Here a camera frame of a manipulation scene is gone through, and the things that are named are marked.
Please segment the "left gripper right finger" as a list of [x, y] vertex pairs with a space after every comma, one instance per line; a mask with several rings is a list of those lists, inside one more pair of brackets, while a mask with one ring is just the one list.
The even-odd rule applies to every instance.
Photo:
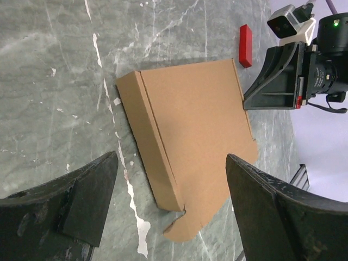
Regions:
[[347, 203], [312, 194], [234, 154], [227, 182], [247, 260], [347, 260]]

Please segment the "brown cardboard box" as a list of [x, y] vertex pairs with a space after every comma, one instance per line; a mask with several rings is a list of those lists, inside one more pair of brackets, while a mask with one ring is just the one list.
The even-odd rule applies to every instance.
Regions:
[[258, 157], [233, 59], [132, 71], [116, 81], [164, 231], [192, 240], [229, 198], [226, 158]]

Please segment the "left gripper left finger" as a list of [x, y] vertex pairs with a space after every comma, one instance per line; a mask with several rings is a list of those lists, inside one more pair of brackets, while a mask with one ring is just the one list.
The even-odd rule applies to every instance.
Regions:
[[83, 167], [1, 199], [1, 260], [91, 260], [100, 246], [119, 160]]

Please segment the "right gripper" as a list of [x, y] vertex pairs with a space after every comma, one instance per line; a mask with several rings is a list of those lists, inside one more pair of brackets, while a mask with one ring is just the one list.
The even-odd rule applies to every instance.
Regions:
[[[331, 103], [345, 101], [347, 52], [322, 53], [317, 45], [305, 51], [304, 45], [292, 42], [267, 49], [260, 74], [244, 94], [245, 110], [290, 110], [304, 105], [331, 109]], [[309, 101], [317, 95], [326, 96], [326, 107]]]

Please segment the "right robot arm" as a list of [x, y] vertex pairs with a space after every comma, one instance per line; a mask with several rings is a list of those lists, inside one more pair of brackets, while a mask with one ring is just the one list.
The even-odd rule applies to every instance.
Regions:
[[319, 21], [317, 37], [268, 48], [261, 72], [244, 94], [245, 110], [299, 109], [311, 98], [325, 95], [327, 106], [316, 108], [344, 114], [331, 103], [347, 95], [347, 13]]

